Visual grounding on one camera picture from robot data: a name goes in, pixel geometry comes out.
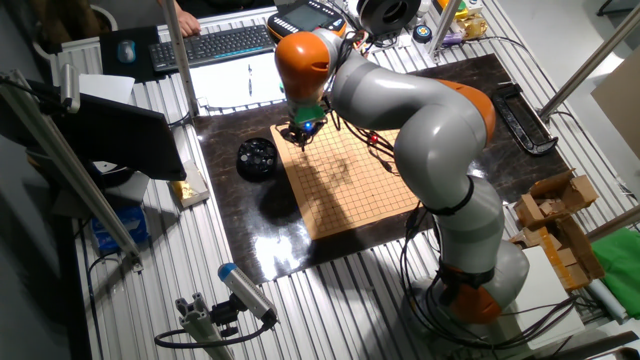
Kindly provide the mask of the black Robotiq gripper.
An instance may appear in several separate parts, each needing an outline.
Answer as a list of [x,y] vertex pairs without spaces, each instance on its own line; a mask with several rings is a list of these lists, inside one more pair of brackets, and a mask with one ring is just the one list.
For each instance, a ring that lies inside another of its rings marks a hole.
[[325,134],[325,131],[321,130],[325,124],[324,120],[293,123],[291,127],[280,129],[279,133],[284,140],[304,149],[319,142]]

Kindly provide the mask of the person's bare hand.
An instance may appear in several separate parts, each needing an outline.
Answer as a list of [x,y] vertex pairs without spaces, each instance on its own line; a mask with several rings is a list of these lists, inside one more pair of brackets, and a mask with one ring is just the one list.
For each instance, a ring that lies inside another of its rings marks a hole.
[[177,9],[176,15],[183,37],[197,36],[200,34],[200,23],[193,15],[182,9]]

